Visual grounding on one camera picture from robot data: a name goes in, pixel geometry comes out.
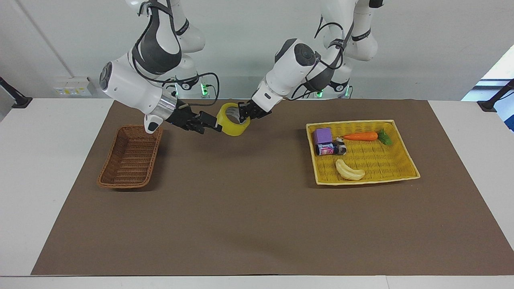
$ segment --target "orange carrot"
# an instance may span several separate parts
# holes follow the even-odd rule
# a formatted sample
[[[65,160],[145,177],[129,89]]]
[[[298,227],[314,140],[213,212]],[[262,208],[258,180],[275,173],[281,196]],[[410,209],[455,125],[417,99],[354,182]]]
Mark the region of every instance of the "orange carrot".
[[[356,134],[348,134],[343,136],[344,139],[347,140],[377,140],[378,134],[376,132],[366,132],[366,133],[356,133]]]

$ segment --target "tape roll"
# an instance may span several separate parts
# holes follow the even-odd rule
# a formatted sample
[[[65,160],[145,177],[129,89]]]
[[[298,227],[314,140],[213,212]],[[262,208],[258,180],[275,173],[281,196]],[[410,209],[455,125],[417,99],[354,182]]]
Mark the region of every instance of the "tape roll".
[[[222,125],[222,132],[230,136],[242,135],[250,125],[250,118],[247,118],[243,123],[235,123],[228,116],[239,119],[239,106],[237,103],[225,103],[216,116],[218,124]]]

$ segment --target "purple block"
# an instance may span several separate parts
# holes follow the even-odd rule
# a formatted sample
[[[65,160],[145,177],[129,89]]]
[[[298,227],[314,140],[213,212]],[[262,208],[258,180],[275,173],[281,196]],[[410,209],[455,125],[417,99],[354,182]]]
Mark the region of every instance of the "purple block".
[[[332,131],[330,128],[317,129],[314,131],[314,142],[318,145],[320,143],[332,142]]]

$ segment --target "basket rim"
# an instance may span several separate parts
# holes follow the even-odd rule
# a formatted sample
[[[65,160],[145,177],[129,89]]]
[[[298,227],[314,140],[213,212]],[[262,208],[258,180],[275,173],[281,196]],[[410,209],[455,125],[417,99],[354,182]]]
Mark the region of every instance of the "basket rim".
[[[392,124],[394,129],[398,133],[398,138],[400,139],[401,146],[403,147],[403,151],[407,155],[407,158],[409,159],[412,167],[414,168],[414,172],[416,173],[416,175],[415,176],[410,176],[410,177],[404,177],[404,178],[396,178],[396,179],[389,179],[389,180],[371,180],[371,181],[366,181],[366,182],[355,182],[355,181],[349,181],[348,180],[348,181],[342,181],[340,183],[327,183],[327,182],[320,181],[318,179],[318,174],[317,174],[318,170],[316,168],[316,156],[314,155],[314,145],[313,145],[313,140],[312,140],[311,133],[309,133],[309,127],[311,127],[313,125],[320,125],[320,124],[330,125],[330,124],[340,124],[340,123],[350,123],[350,122],[351,123],[356,123],[356,122],[387,122],[387,123]],[[401,137],[400,131],[398,130],[398,127],[396,126],[396,123],[394,122],[394,119],[344,120],[344,121],[329,121],[329,122],[307,123],[305,125],[305,131],[307,133],[307,139],[309,141],[310,157],[312,159],[313,169],[314,169],[314,178],[316,179],[316,184],[317,185],[326,185],[326,186],[345,186],[346,185],[346,186],[352,186],[352,185],[366,185],[366,184],[382,184],[382,183],[399,182],[399,181],[402,181],[402,180],[418,179],[418,178],[421,177],[421,175],[419,174],[419,171],[418,171],[418,169],[416,167],[416,164],[412,160],[411,155],[409,154],[409,151],[407,150],[407,147],[405,146],[405,143],[403,142],[403,139]]]
[[[153,169],[154,169],[155,158],[156,158],[157,151],[159,149],[159,144],[160,144],[160,141],[161,141],[161,138],[162,138],[162,131],[163,131],[163,129],[161,127],[158,127],[156,129],[156,131],[153,133],[153,135],[156,136],[156,138],[155,138],[155,146],[154,146],[154,150],[152,151],[152,159],[150,160],[149,170],[146,173],[146,178],[144,179],[144,181],[142,181],[140,183],[129,184],[129,185],[128,184],[127,185],[117,185],[117,184],[112,184],[112,183],[105,183],[105,182],[102,182],[102,180],[101,180],[103,174],[105,173],[105,170],[107,169],[107,166],[109,164],[111,156],[113,154],[114,146],[116,145],[116,142],[118,140],[118,135],[120,134],[122,129],[126,129],[126,128],[143,128],[144,129],[144,126],[143,125],[139,125],[139,124],[127,124],[127,125],[123,125],[123,126],[119,127],[116,130],[116,134],[114,135],[113,143],[111,144],[111,148],[109,150],[107,158],[105,159],[105,163],[104,163],[104,165],[102,167],[102,170],[100,171],[100,175],[97,178],[97,185],[102,187],[102,188],[110,188],[110,189],[137,189],[137,188],[142,188],[142,187],[148,185],[148,183],[150,182],[150,176],[152,175],[152,172],[153,172]]]

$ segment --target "basket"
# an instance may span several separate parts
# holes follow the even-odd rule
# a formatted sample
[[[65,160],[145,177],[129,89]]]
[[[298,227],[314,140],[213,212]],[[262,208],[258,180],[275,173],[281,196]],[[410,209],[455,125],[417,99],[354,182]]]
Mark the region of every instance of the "basket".
[[[118,129],[98,185],[111,189],[133,189],[150,182],[162,128],[148,134],[142,125],[125,125]]]
[[[306,128],[310,154],[313,159],[314,175],[318,185],[363,185],[420,178],[394,120],[309,123]],[[333,139],[352,133],[379,132],[384,129],[393,144],[386,146],[379,140],[345,140],[347,147],[345,155],[318,156],[314,151],[313,132],[321,128],[330,128]],[[338,159],[343,159],[353,169],[365,170],[366,175],[361,180],[343,179],[336,169],[336,160]]]

